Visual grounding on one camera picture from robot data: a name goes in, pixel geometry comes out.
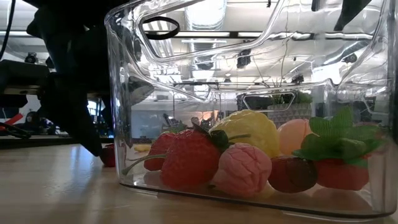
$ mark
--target plastic strawberry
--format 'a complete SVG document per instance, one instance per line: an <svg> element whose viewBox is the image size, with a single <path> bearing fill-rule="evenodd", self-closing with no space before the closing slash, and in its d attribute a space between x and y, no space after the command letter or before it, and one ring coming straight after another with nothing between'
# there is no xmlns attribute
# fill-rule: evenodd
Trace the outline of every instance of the plastic strawberry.
<svg viewBox="0 0 398 224"><path fill-rule="evenodd" d="M169 147L173 144L176 134L166 132L159 136L150 147L148 156L165 154ZM144 167L150 171L160 170L163 166L164 158L149 159L144 162Z"/></svg>
<svg viewBox="0 0 398 224"><path fill-rule="evenodd" d="M230 146L229 140L245 137L249 135L228 138L224 131L208 133L195 125L195 129L178 133L166 154L143 157L122 170L122 174L127 175L142 161L164 158L160 173L163 184L172 189L205 184L215 175L221 153Z"/></svg>

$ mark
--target clear plastic bin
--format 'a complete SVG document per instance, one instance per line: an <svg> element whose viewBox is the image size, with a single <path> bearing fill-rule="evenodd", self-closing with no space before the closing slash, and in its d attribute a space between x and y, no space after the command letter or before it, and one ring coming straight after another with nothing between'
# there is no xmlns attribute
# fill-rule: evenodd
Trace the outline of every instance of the clear plastic bin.
<svg viewBox="0 0 398 224"><path fill-rule="evenodd" d="M120 183L331 220L395 212L396 1L234 2L108 14Z"/></svg>

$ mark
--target wooden table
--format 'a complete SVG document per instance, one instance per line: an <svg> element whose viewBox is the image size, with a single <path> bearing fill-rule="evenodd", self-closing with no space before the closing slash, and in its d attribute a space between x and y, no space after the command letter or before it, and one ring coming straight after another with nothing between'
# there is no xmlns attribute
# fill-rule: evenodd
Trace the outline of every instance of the wooden table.
<svg viewBox="0 0 398 224"><path fill-rule="evenodd" d="M0 150L0 223L330 223L118 184L115 169L79 145ZM398 223L398 213L371 223Z"/></svg>

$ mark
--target dark red fruit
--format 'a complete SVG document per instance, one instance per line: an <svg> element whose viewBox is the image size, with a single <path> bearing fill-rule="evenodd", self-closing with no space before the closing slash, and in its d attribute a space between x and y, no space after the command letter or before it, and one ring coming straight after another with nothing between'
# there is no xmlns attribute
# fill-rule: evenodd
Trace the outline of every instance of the dark red fruit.
<svg viewBox="0 0 398 224"><path fill-rule="evenodd" d="M114 144L105 146L99 158L101 158L105 167L115 167L116 159L114 156Z"/></svg>
<svg viewBox="0 0 398 224"><path fill-rule="evenodd" d="M208 183L217 172L220 155L205 134L184 130L169 147L160 178L172 189Z"/></svg>
<svg viewBox="0 0 398 224"><path fill-rule="evenodd" d="M173 144L176 134L163 133L150 147L148 156L166 154L169 147ZM148 159L144 162L144 167L150 171L161 170L164 158Z"/></svg>
<svg viewBox="0 0 398 224"><path fill-rule="evenodd" d="M317 172L312 161L298 157L280 156L271 159L269 184L283 193L298 193L317 183Z"/></svg>
<svg viewBox="0 0 398 224"><path fill-rule="evenodd" d="M361 190L369 182L369 172L365 167L345 164L342 159L315 161L318 184L323 187L341 190Z"/></svg>

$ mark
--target ceiling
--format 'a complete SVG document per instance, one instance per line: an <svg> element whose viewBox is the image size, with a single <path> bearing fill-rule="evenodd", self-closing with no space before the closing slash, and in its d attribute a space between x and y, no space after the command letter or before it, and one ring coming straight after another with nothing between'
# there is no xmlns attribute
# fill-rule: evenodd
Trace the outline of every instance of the ceiling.
<svg viewBox="0 0 398 224"><path fill-rule="evenodd" d="M228 38L207 38L205 40L213 41L211 43L217 41L216 44L210 44L212 47L222 47L239 44L243 40L255 39L265 29L276 2L276 0L272 0L271 6L267 7L267 0L228 0L222 26L211 31L234 33L236 38L229 36ZM236 58L216 62L214 73L211 74L212 80L222 82L225 78L230 78L232 82L271 82L283 77L285 81L290 82L293 76L303 73L306 81L313 81L312 72L308 72L308 69L311 70L314 66L324 66L324 63L331 58L337 58L338 62L334 62L336 65L334 69L338 72L337 77L332 78L339 80L352 65L339 62L341 60L339 56L344 49L358 44L361 40L367 41L367 44L362 44L362 47L357 47L352 52L356 52L357 56L363 53L373 37L371 33L377 22L374 18L378 18L381 5L381 0L371 1L368 7L345 27L343 33L336 33L333 28L340 15L342 1L326 0L325 10L319 12L311 11L312 0L286 0L286 2L286 7L271 30L274 39L270 39L264 45L264 48L273 47L274 49L256 54L252 57L251 63L243 69L237 68ZM0 0L0 36L4 36L4 30L6 30L9 4L10 0ZM22 0L17 0L12 23L13 32L7 46L6 58L23 60L28 52L36 52L40 62L43 63L48 57L43 41L26 35L24 32L33 19L35 11L36 8ZM209 16L206 13L203 12L203 17ZM192 30L186 21L184 8L168 12L166 16L179 22L183 31L180 35ZM169 24L165 25L159 22L144 26L144 29L148 31L165 31L171 28ZM300 40L303 34L315 34L315 36L312 36L311 39ZM296 35L298 39L295 40L292 35ZM192 40L203 40L203 37L184 38L184 36L180 36L165 44L172 49L172 55L185 54L195 50L190 42ZM157 48L156 42L152 42L152 45ZM158 55L165 56L164 49L160 49ZM378 64L380 60L384 60L383 56L380 57L375 57L374 61L368 63ZM195 72L197 76L201 75L200 72L195 71L195 68L189 68L189 71L180 71L183 75L189 73L188 76L182 78L183 80L192 78Z"/></svg>

